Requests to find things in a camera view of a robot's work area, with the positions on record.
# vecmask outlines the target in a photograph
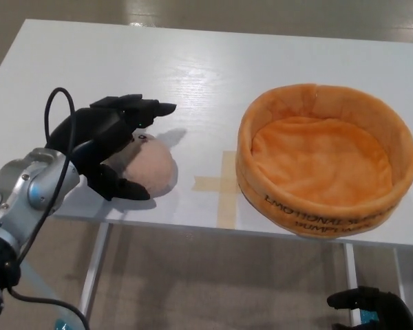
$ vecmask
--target black cable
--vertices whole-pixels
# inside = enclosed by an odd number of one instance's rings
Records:
[[[49,204],[47,205],[43,215],[41,216],[40,221],[37,223],[37,225],[34,229],[34,232],[30,236],[30,238],[28,239],[28,242],[26,243],[22,253],[20,254],[20,256],[17,259],[17,262],[18,262],[19,265],[23,262],[24,258],[28,254],[29,249],[31,248],[32,244],[35,241],[35,238],[36,238],[37,234],[39,233],[39,231],[41,229],[41,226],[44,224],[45,220],[47,219],[47,217],[50,214],[51,209],[55,205],[55,201],[56,201],[56,199],[57,199],[57,197],[60,193],[61,186],[63,185],[64,179],[65,179],[65,176],[66,176],[66,173],[67,173],[67,167],[69,166],[69,163],[70,163],[70,155],[72,154],[72,151],[74,149],[75,135],[76,135],[75,106],[74,106],[74,101],[72,100],[72,97],[69,94],[69,92],[66,89],[62,88],[62,87],[58,87],[58,88],[54,89],[52,91],[52,93],[50,94],[49,98],[47,99],[46,108],[45,108],[45,112],[44,112],[44,131],[45,131],[45,135],[46,135],[46,142],[49,142],[49,139],[50,139],[50,133],[49,133],[50,107],[52,105],[52,101],[55,98],[55,95],[57,93],[60,93],[60,92],[65,95],[65,97],[67,98],[67,101],[69,102],[70,119],[71,119],[71,125],[72,125],[72,128],[70,130],[69,145],[67,146],[67,153],[65,155],[64,165],[63,165],[63,168],[61,170],[61,174],[60,174],[58,183],[56,184],[54,194],[52,195],[52,198],[49,201]],[[8,292],[15,299],[20,300],[20,301],[24,301],[24,302],[27,302],[27,303],[39,303],[39,304],[56,305],[56,306],[60,306],[60,307],[64,307],[66,309],[69,309],[70,311],[75,313],[80,318],[81,322],[83,323],[84,329],[85,330],[90,330],[89,323],[88,323],[87,319],[85,318],[85,316],[83,315],[83,313],[81,313],[79,311],[79,309],[77,309],[75,306],[73,306],[71,304],[68,304],[68,303],[60,301],[60,300],[55,300],[55,299],[23,296],[23,295],[15,292],[13,290],[13,288],[11,288],[10,286],[8,287]]]
[[[54,194],[52,195],[52,198],[49,201],[49,204],[47,205],[43,215],[41,215],[40,221],[37,223],[37,225],[34,228],[34,232],[28,239],[28,242],[26,243],[23,251],[20,253],[20,256],[18,258],[18,263],[21,264],[23,259],[26,257],[26,254],[28,254],[29,249],[32,247],[32,244],[35,241],[35,238],[37,234],[39,233],[41,226],[44,224],[46,221],[47,217],[50,214],[51,209],[54,207],[56,198],[58,197],[60,193],[61,186],[63,185],[66,173],[67,173],[67,167],[69,166],[70,163],[70,155],[72,154],[72,151],[74,150],[74,144],[75,144],[75,135],[76,135],[76,116],[75,116],[75,106],[74,106],[74,101],[72,100],[71,95],[67,90],[65,90],[62,87],[58,87],[52,91],[50,94],[49,98],[47,99],[46,103],[46,108],[44,111],[44,131],[46,135],[46,142],[49,142],[50,138],[50,133],[49,133],[49,114],[50,114],[50,107],[52,105],[52,101],[55,98],[55,95],[57,93],[63,93],[65,97],[67,98],[67,101],[69,102],[69,108],[70,108],[70,119],[71,119],[71,124],[72,128],[70,130],[70,138],[69,138],[69,145],[67,146],[67,153],[66,153],[66,158],[64,161],[63,169],[61,170],[61,174],[58,180],[58,183],[56,184]]]
[[[68,304],[67,302],[60,301],[60,300],[55,300],[55,299],[49,299],[49,298],[36,298],[36,297],[27,297],[23,296],[17,292],[15,292],[11,287],[8,288],[9,294],[14,297],[17,300],[24,301],[25,303],[36,303],[36,304],[45,304],[45,305],[55,305],[59,307],[64,307],[66,309],[69,309],[73,313],[76,314],[76,316],[79,317],[81,322],[83,323],[84,329],[85,330],[90,330],[89,323],[83,313],[80,312],[78,308],[75,306],[72,306],[71,304]]]

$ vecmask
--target hand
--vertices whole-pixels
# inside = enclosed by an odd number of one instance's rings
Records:
[[[390,292],[383,293],[373,287],[358,287],[331,295],[328,305],[335,309],[375,311],[379,319],[356,327],[334,324],[332,330],[413,330],[413,315],[405,303]]]
[[[156,117],[174,112],[175,104],[143,100],[142,95],[108,96],[76,111],[76,143],[71,162],[87,184],[107,200],[150,199],[147,190],[135,182],[120,178],[114,170],[101,164],[124,149],[136,129],[145,129]],[[66,118],[50,135],[46,148],[66,153],[70,136],[70,118]]]

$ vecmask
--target round fabric basket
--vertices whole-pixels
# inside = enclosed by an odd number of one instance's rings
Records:
[[[280,87],[244,114],[236,171],[246,198],[277,225],[305,237],[357,234],[388,219],[411,186],[413,137],[361,91]]]

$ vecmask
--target tape cross mark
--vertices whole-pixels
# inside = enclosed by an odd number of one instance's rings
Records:
[[[235,151],[224,151],[220,177],[194,177],[194,191],[219,193],[217,228],[235,229],[237,195],[241,193],[235,175]]]

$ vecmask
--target round beige plush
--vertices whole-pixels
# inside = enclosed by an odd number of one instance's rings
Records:
[[[150,134],[135,133],[132,142],[105,163],[125,179],[144,186],[151,196],[168,187],[174,172],[170,150]]]
[[[244,114],[236,171],[246,198],[277,225],[341,237],[379,226],[397,207],[413,182],[413,138],[361,91],[280,87]]]

